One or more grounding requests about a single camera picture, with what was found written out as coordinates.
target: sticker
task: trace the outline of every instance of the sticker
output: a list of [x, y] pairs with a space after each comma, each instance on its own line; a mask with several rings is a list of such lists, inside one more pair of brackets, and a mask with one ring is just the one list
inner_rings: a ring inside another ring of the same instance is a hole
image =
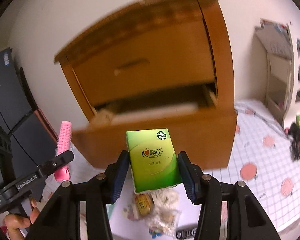
[[235, 133], [240, 134], [240, 126], [239, 125], [237, 125], [235, 127]]
[[264, 146], [264, 147], [268, 147], [268, 148], [274, 148], [274, 146], [275, 146], [275, 140], [274, 140], [274, 138], [273, 138], [272, 136], [270, 136], [270, 135], [265, 136], [265, 137], [263, 138], [262, 143], [263, 143], [263, 146]]
[[165, 134], [165, 132], [163, 131], [160, 131], [157, 133], [157, 137], [160, 139], [160, 140], [165, 140], [167, 138], [167, 135]]
[[252, 114], [254, 115], [256, 112], [253, 111], [252, 109], [246, 109], [246, 111], [244, 111], [246, 114]]
[[228, 219], [228, 202], [222, 201], [221, 203], [221, 223], [225, 223]]
[[10, 62], [9, 62], [9, 56], [8, 56], [7, 53], [4, 53], [4, 54], [3, 54], [3, 60], [4, 60], [4, 64], [5, 64], [6, 66], [8, 66]]
[[245, 180], [256, 178], [257, 166], [254, 163], [246, 163], [240, 170], [240, 176]]
[[281, 184], [281, 189], [280, 189], [281, 194], [286, 197], [291, 195], [293, 186], [294, 185], [293, 185], [292, 179], [286, 178]]

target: green tissue pack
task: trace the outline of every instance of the green tissue pack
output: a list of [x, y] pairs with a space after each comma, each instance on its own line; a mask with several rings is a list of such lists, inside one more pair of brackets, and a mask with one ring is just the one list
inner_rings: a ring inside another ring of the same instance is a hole
[[168, 129], [127, 131], [126, 139], [136, 194], [182, 182]]

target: wooden cabinet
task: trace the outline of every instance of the wooden cabinet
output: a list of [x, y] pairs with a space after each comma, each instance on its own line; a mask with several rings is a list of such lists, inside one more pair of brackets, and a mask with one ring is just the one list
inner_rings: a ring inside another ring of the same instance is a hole
[[127, 130], [157, 128], [168, 128], [176, 153], [202, 169], [227, 166], [237, 115], [218, 0], [139, 1], [83, 32], [55, 61], [93, 123], [73, 143], [94, 167], [116, 161]]

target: yellow object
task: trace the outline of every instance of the yellow object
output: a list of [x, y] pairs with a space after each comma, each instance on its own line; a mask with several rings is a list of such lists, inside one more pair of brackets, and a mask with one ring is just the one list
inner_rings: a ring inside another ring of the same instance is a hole
[[151, 212], [152, 201], [148, 194], [135, 195], [134, 199], [142, 217]]

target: white wall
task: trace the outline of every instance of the white wall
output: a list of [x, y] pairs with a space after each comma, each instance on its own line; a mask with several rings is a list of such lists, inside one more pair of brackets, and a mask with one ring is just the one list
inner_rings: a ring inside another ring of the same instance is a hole
[[0, 51], [7, 48], [11, 29], [26, 0], [13, 0], [0, 18]]
[[[54, 55], [84, 29], [135, 0], [27, 0], [13, 26], [9, 46], [24, 68], [39, 107], [55, 130], [62, 120], [74, 128], [87, 124]], [[292, 0], [219, 0], [228, 28], [235, 81], [235, 99], [263, 100], [266, 55], [253, 35], [260, 18], [300, 28], [300, 11]]]

